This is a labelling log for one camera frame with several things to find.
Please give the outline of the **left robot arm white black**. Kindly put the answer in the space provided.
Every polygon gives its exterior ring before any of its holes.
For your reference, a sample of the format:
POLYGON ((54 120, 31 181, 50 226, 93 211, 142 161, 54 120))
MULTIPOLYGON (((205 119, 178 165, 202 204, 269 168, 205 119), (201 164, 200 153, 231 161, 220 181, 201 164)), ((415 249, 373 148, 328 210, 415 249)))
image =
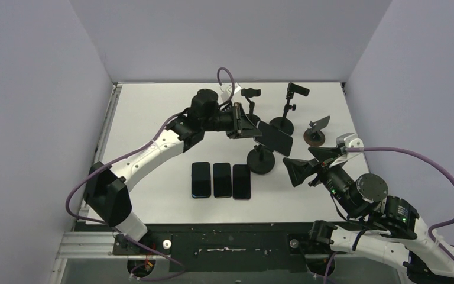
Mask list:
POLYGON ((262 135, 247 117, 240 103, 223 109, 218 94, 201 89, 184 111, 172 115, 145 145, 109 163, 97 162, 90 168, 83 200, 101 222, 117 229, 137 254, 151 247, 148 227, 132 209, 130 191, 166 161, 181 155, 203 140, 209 131, 224 131, 230 139, 262 135))

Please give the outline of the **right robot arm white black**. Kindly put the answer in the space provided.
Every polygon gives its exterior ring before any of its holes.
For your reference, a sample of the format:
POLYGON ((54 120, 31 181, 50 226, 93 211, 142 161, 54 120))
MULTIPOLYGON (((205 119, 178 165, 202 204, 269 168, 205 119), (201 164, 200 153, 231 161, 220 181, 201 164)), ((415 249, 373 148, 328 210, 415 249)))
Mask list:
MULTIPOLYGON (((353 179, 343 168, 364 147, 310 147, 311 160, 283 158, 293 186, 308 182, 323 185, 338 214, 359 227, 349 231, 332 222, 318 220, 309 231, 310 248, 332 255, 345 253, 386 264, 405 273, 413 283, 454 283, 454 246, 437 229, 454 224, 454 218, 427 225, 418 210, 403 198, 388 193, 386 181, 365 173, 353 179)), ((393 148, 434 167, 454 186, 454 177, 441 165, 414 151, 393 148)))

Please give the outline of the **black smartphone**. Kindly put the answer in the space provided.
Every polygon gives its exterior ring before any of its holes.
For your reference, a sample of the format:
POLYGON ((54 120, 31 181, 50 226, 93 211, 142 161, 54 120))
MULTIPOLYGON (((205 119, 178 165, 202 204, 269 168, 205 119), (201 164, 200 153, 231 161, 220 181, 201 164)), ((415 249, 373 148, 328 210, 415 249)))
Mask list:
POLYGON ((191 170, 192 198, 209 198, 212 193, 211 168, 209 162, 196 162, 191 170))
POLYGON ((213 196, 215 198, 230 198, 232 196, 232 173, 229 163, 213 165, 213 196))

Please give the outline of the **grey smartphone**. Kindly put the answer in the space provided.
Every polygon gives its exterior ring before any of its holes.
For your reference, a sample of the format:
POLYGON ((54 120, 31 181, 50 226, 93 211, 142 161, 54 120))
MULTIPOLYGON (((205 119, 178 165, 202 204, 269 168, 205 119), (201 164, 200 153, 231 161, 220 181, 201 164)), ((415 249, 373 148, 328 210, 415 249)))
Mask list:
POLYGON ((293 147, 292 136, 264 121, 258 121, 257 128, 262 132, 262 136, 255 137, 255 142, 262 144, 285 157, 291 155, 291 149, 293 147))

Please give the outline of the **black round-base stand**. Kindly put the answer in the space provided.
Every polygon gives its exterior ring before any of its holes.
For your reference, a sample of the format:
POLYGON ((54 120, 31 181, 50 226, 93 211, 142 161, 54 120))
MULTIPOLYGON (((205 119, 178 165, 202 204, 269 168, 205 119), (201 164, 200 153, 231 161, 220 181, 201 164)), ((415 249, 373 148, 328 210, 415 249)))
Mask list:
POLYGON ((268 147, 257 144, 247 155, 247 166, 252 173, 266 175, 275 166, 275 156, 268 147))
POLYGON ((241 89, 241 96, 244 97, 249 103, 249 113, 248 113, 247 117, 255 126, 257 126, 258 122, 261 119, 259 116, 254 114, 255 102, 252 101, 251 99, 261 96, 261 90, 253 89, 253 88, 243 88, 243 89, 241 89))
POLYGON ((295 94, 307 97, 310 93, 310 89, 305 88, 303 86, 297 85, 295 83, 290 82, 287 85, 287 93, 286 93, 286 104, 284 105, 283 114, 280 117, 273 118, 269 125, 281 130, 282 132, 292 136, 294 133, 294 125, 293 123, 287 118, 287 115, 290 111, 296 110, 296 104, 292 104, 291 100, 294 98, 295 94))

